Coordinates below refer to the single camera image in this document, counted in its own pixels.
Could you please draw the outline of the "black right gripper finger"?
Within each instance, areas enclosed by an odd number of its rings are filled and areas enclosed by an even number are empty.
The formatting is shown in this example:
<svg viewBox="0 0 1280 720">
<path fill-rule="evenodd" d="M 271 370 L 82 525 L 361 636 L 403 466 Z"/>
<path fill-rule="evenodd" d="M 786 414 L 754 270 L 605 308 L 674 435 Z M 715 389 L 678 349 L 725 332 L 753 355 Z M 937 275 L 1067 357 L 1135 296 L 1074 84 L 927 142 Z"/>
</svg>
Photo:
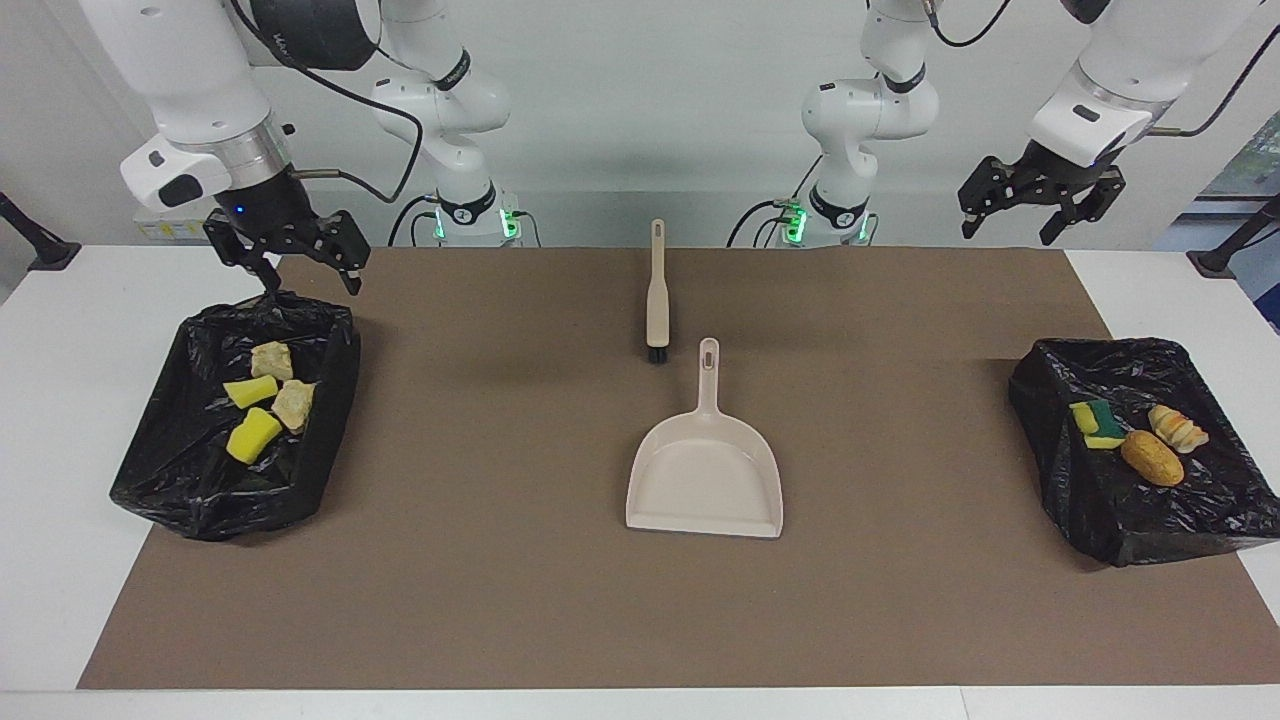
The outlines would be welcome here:
<svg viewBox="0 0 1280 720">
<path fill-rule="evenodd" d="M 364 283 L 360 273 L 367 265 L 371 249 L 347 210 L 317 219 L 317 252 L 321 263 L 338 272 L 347 293 L 357 296 Z"/>
<path fill-rule="evenodd" d="M 243 237 L 224 211 L 211 211 L 204 232 L 224 266 L 238 266 L 257 278 L 268 293 L 282 287 L 275 266 L 265 258 L 265 245 Z"/>
</svg>

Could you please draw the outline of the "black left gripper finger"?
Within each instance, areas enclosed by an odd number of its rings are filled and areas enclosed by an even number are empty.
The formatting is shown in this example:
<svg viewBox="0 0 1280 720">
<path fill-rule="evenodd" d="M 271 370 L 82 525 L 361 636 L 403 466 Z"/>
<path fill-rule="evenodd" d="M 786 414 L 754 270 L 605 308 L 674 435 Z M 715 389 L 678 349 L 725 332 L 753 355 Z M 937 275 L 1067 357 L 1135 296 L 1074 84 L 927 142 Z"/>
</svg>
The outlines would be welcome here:
<svg viewBox="0 0 1280 720">
<path fill-rule="evenodd" d="M 1120 168 L 1103 170 L 1079 200 L 1074 199 L 1069 187 L 1062 186 L 1057 190 L 1059 209 L 1039 231 L 1041 243 L 1051 246 L 1069 227 L 1101 220 L 1125 187 L 1126 181 Z"/>
<path fill-rule="evenodd" d="M 965 240 L 972 240 L 988 217 L 1014 208 L 1015 170 L 1015 165 L 987 156 L 963 182 L 957 201 L 964 214 L 961 233 Z"/>
</svg>

